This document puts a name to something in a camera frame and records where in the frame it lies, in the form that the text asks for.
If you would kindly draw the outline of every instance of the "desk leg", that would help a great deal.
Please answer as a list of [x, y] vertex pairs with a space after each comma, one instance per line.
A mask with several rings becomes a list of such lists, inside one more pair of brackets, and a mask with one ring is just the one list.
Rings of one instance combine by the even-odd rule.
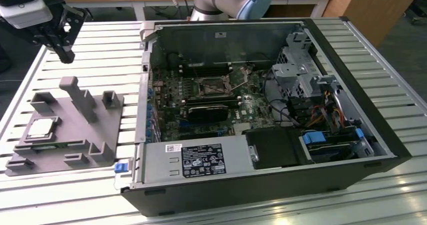
[[318, 4], [314, 7], [311, 12], [313, 18], [322, 18], [323, 13], [326, 12], [330, 0], [319, 0]]
[[137, 15], [137, 21], [146, 21], [145, 2], [134, 2], [133, 7]]

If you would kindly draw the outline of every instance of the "motherboard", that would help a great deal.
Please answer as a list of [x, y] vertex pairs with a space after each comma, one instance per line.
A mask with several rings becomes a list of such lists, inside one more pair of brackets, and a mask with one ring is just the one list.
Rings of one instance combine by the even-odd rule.
[[245, 130], [277, 126], [262, 93], [266, 73], [250, 63], [209, 70], [154, 69], [162, 141], [241, 135]]

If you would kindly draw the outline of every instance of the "gray fixture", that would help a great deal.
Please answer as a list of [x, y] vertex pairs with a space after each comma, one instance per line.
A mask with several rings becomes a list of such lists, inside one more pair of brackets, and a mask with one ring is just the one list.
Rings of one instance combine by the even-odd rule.
[[114, 91], [93, 96], [75, 76], [59, 88], [70, 97], [38, 92], [25, 135], [7, 162], [8, 176], [111, 166], [115, 162], [125, 97]]

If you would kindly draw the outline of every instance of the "barcode sticker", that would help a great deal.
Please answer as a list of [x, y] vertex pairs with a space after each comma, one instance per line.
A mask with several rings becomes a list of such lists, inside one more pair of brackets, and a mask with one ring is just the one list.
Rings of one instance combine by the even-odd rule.
[[166, 145], [166, 152], [181, 152], [182, 151], [183, 144], [167, 144]]

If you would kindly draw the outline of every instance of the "yellow wire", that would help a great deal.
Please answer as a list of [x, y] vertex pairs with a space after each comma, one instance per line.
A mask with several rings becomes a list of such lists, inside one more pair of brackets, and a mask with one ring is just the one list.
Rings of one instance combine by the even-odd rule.
[[314, 124], [317, 124], [322, 119], [323, 119], [323, 116], [318, 117], [318, 118], [313, 121], [313, 123], [310, 123], [310, 124], [307, 125], [307, 127], [310, 127], [310, 126], [313, 126]]

